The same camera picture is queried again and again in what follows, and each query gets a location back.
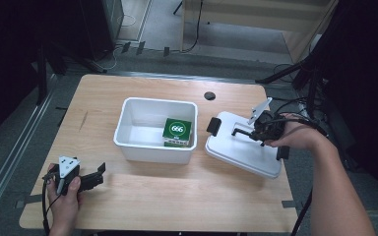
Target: green box with white logo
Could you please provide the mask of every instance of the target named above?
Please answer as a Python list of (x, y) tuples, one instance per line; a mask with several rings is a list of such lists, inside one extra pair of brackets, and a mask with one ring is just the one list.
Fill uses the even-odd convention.
[(192, 122), (167, 118), (163, 130), (164, 146), (185, 148), (189, 146)]

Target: wooden table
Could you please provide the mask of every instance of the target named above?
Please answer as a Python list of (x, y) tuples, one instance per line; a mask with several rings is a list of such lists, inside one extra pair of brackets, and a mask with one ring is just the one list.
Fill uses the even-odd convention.
[[(215, 100), (206, 100), (212, 91)], [(187, 165), (127, 161), (113, 135), (127, 97), (187, 100), (198, 105), (198, 145)], [(84, 192), (77, 228), (167, 231), (288, 232), (297, 219), (284, 166), (277, 179), (254, 175), (205, 152), (209, 121), (221, 111), (248, 117), (266, 99), (257, 85), (86, 75), (37, 176), (59, 155), (77, 156), (81, 174), (106, 162), (104, 183)], [(41, 203), (26, 205), (25, 228), (41, 228)]]
[[(204, 1), (201, 21), (282, 30), (290, 57), (293, 62), (297, 62), (302, 56), (306, 56), (315, 36), (324, 32), (337, 2), (338, 0), (208, 0)], [(196, 25), (200, 6), (201, 0), (183, 1), (181, 49), (185, 22)]]

